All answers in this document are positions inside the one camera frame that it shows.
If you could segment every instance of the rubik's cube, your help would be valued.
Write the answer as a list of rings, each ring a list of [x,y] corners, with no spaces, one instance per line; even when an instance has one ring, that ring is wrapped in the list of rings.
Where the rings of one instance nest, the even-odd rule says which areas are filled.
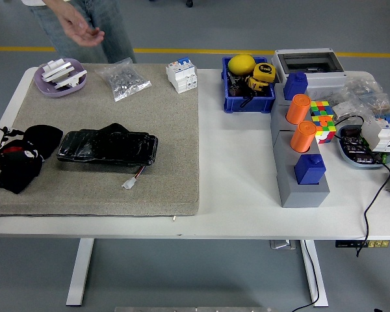
[[[337,132],[333,123],[333,111],[327,101],[311,102],[311,117],[317,127],[315,138],[318,144],[331,142]]]

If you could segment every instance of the blue jeans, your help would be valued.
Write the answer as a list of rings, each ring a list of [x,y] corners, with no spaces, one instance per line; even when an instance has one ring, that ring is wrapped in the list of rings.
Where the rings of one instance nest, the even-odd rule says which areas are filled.
[[[65,35],[58,18],[47,6],[30,6],[30,10],[45,31],[61,58],[81,63],[115,63],[130,57],[136,62],[117,0],[71,0],[91,28],[105,32],[104,40],[96,47],[81,47]]]

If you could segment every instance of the orange cup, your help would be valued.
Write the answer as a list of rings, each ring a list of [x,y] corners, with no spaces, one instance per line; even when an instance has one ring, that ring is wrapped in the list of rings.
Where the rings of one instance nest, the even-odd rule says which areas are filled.
[[[305,94],[297,94],[292,98],[291,106],[286,114],[286,120],[297,125],[303,121],[311,107],[311,98]]]
[[[317,127],[313,122],[300,122],[293,134],[291,148],[298,153],[305,153],[311,147],[316,133]]]

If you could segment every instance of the table leg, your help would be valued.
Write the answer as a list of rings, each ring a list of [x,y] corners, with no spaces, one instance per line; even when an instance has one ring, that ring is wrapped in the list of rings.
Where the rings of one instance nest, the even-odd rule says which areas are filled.
[[[328,299],[326,298],[324,281],[322,280],[322,274],[320,272],[319,260],[317,255],[317,249],[315,248],[315,243],[313,240],[301,240],[300,246],[302,247],[302,255],[304,257],[307,282],[309,284],[309,290],[311,291],[311,299],[314,302],[318,296],[319,290],[319,299],[317,302],[313,304],[314,307],[328,307]],[[318,281],[318,290],[317,284],[315,282],[315,276],[312,269],[311,261],[309,260],[309,256],[306,252],[306,246],[309,251],[309,254],[312,258],[313,266],[315,268],[315,275]]]
[[[77,259],[73,267],[70,291],[66,300],[67,306],[80,306],[83,302],[84,288],[88,266],[90,264],[94,239],[80,239]]]

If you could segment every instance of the black case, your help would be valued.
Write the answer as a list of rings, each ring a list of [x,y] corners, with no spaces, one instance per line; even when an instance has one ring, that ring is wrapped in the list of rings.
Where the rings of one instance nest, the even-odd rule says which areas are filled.
[[[145,132],[130,132],[118,124],[101,130],[83,129],[66,134],[57,153],[60,161],[150,166],[158,139]]]

